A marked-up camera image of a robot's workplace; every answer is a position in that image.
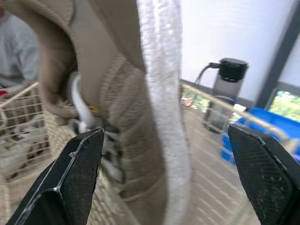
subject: white wire basket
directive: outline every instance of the white wire basket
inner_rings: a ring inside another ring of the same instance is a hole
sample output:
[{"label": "white wire basket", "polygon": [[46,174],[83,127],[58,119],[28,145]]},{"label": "white wire basket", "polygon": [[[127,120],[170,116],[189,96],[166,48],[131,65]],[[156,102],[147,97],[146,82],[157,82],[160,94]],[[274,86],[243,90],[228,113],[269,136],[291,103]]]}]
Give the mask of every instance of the white wire basket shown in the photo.
[{"label": "white wire basket", "polygon": [[[235,110],[231,105],[191,86],[183,85],[183,87],[193,91],[206,102],[218,105],[222,110],[216,111],[215,108],[209,110],[227,121],[233,122],[232,115],[236,118],[243,117],[248,120],[247,123],[254,122],[264,127],[266,132],[277,134],[281,140],[287,139],[280,129],[254,116]],[[193,207],[188,212],[188,224],[259,224],[241,186],[236,167],[220,157],[220,152],[224,150],[221,136],[226,135],[226,132],[222,129],[219,130],[220,134],[209,131],[207,127],[218,128],[214,127],[210,118],[203,119],[205,115],[203,110],[191,107],[184,107],[183,110],[193,164]],[[22,166],[12,168],[9,173],[1,172],[0,169],[0,224],[4,224],[12,216],[14,212],[12,209],[14,206],[17,208],[39,173],[60,154],[65,144],[75,134],[68,126],[58,126],[54,116],[43,108],[38,97],[37,83],[1,105],[0,111],[4,113],[2,113],[4,120],[1,121],[6,121],[0,123],[0,131],[3,133],[1,137],[16,139],[14,143],[19,145],[27,139],[31,140],[28,141],[31,148],[38,145],[34,150],[20,154],[26,156],[19,158]],[[101,169],[98,174],[87,224],[138,225],[128,207],[113,191]]]}]

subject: shoe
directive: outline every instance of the shoe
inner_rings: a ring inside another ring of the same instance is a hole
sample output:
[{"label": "shoe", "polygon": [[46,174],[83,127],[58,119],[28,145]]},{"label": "shoe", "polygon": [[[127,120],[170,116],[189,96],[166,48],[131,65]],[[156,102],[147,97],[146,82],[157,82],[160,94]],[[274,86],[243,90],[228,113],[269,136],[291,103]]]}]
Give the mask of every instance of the shoe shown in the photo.
[{"label": "shoe", "polygon": [[139,222],[182,224],[191,169],[178,98],[179,1],[0,4],[35,31],[41,97],[47,110],[63,118],[78,117],[61,97],[77,65],[82,99],[96,109],[106,132],[103,166]]}]

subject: blue plastic bin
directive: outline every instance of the blue plastic bin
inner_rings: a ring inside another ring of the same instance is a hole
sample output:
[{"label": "blue plastic bin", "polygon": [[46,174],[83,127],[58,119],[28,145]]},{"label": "blue plastic bin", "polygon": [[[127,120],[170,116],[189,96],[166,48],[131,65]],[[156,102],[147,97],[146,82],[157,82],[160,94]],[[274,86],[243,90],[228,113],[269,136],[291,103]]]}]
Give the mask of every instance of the blue plastic bin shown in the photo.
[{"label": "blue plastic bin", "polygon": [[[261,109],[261,108],[253,108],[253,109],[249,110],[248,113],[283,130],[284,132],[286,132],[286,134],[289,136],[289,138],[300,139],[300,123],[298,123],[294,120],[291,120],[289,118],[279,116],[277,114],[274,114],[272,112],[269,112],[269,111]],[[245,124],[246,119],[241,118],[238,120],[238,122],[241,124]],[[251,129],[254,129],[254,130],[261,131],[261,132],[265,131],[265,128],[255,124],[255,123],[252,123],[252,122],[249,123],[248,127]],[[270,133],[270,135],[273,136],[274,138],[276,138],[279,142],[281,142],[281,140],[279,140],[279,137],[276,134]],[[229,138],[226,135],[223,135],[222,141],[223,141],[223,147],[225,148],[225,150],[223,150],[221,152],[221,157],[223,159],[235,164],[235,161],[233,158],[233,150],[232,150]],[[298,142],[297,149],[294,152],[294,158],[300,163],[300,141]]]}]

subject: clear plastic bottle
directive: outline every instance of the clear plastic bottle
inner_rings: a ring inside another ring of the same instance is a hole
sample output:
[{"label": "clear plastic bottle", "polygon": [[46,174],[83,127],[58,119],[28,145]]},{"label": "clear plastic bottle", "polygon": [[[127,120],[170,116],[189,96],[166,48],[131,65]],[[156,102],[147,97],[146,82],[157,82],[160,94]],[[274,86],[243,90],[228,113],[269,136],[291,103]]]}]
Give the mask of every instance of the clear plastic bottle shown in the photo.
[{"label": "clear plastic bottle", "polygon": [[[212,95],[234,105],[247,68],[248,64],[244,61],[229,58],[222,59]],[[220,133],[228,123],[231,114],[232,112],[225,108],[210,103],[210,107],[204,116],[204,125],[209,131]]]}]

